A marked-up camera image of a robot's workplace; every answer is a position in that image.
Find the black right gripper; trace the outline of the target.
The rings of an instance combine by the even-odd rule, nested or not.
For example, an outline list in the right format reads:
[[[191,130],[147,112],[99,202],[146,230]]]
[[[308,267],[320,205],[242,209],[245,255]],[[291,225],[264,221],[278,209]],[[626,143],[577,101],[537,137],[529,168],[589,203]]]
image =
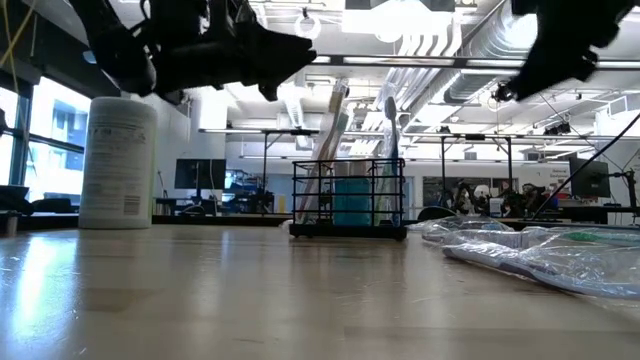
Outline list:
[[[536,16],[537,35],[519,73],[505,84],[507,98],[523,101],[569,79],[589,79],[598,62],[589,49],[608,47],[634,7],[634,0],[512,0],[514,15]]]

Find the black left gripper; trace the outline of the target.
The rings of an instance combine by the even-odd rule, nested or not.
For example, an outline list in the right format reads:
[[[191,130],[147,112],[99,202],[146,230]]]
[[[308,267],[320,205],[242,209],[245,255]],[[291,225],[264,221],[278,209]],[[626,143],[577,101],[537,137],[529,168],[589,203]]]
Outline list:
[[[154,93],[166,98],[186,89],[237,82],[249,57],[257,70],[291,75],[317,58],[304,37],[257,29],[250,43],[246,32],[259,26],[247,1],[152,1],[151,61],[157,79]],[[257,82],[267,101],[278,100],[279,80]]]

